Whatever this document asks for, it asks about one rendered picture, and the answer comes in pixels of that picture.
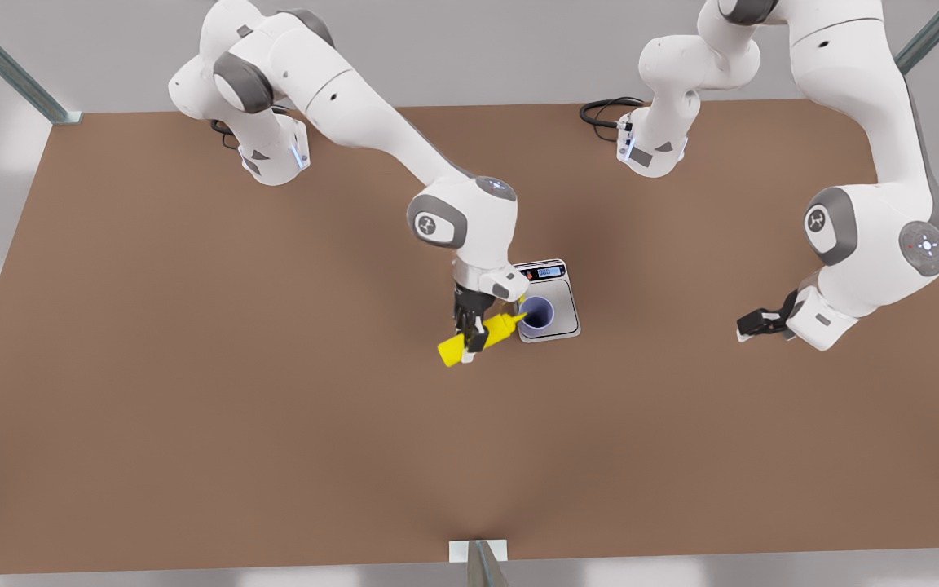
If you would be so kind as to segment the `blue cup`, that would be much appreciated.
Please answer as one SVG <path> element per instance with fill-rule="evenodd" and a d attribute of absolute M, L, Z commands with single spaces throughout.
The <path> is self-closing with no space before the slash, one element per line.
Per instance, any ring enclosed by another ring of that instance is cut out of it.
<path fill-rule="evenodd" d="M 528 339 L 539 338 L 554 322 L 555 308 L 546 297 L 530 296 L 519 301 L 518 315 L 522 315 L 518 322 L 519 335 Z"/>

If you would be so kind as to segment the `silver digital kitchen scale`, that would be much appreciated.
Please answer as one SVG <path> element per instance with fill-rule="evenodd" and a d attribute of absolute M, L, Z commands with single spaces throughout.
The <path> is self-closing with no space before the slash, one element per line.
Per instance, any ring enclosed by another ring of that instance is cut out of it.
<path fill-rule="evenodd" d="M 552 258 L 535 263 L 517 263 L 514 267 L 527 278 L 529 283 L 524 298 L 543 296 L 555 308 L 555 320 L 543 337 L 528 339 L 518 334 L 519 339 L 525 343 L 533 343 L 577 337 L 580 333 L 580 323 L 573 293 L 571 293 L 567 264 L 559 258 Z M 514 304 L 517 312 L 518 305 L 519 303 Z"/>

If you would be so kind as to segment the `silver frame post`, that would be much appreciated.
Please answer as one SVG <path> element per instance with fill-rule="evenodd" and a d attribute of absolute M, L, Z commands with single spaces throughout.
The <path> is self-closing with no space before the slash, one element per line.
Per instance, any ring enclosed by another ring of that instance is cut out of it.
<path fill-rule="evenodd" d="M 70 126 L 82 122 L 81 111 L 68 111 L 48 90 L 31 77 L 0 46 L 0 78 L 42 114 L 53 126 Z"/>
<path fill-rule="evenodd" d="M 939 10 L 899 50 L 895 56 L 897 69 L 906 76 L 936 44 L 939 44 Z"/>
<path fill-rule="evenodd" d="M 506 539 L 448 542 L 448 561 L 465 563 L 466 587 L 510 587 L 500 567 L 508 560 Z"/>

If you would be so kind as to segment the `yellow sauce bottle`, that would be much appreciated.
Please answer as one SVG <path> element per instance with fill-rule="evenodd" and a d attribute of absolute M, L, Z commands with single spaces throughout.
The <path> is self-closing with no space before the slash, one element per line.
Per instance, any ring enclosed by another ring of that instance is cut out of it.
<path fill-rule="evenodd" d="M 494 315 L 492 317 L 488 317 L 487 320 L 484 320 L 483 324 L 485 327 L 487 327 L 489 335 L 486 346 L 483 350 L 489 348 L 490 346 L 496 345 L 496 343 L 503 342 L 507 338 L 510 338 L 511 335 L 517 331 L 518 322 L 521 319 L 522 315 L 508 315 L 508 313 L 499 313 L 499 315 Z M 437 350 L 439 350 L 441 360 L 448 367 L 451 367 L 451 365 L 457 363 L 470 363 L 470 361 L 473 360 L 473 357 L 477 354 L 467 353 L 466 337 L 458 337 L 457 334 L 455 337 L 449 338 L 447 341 L 439 343 Z"/>

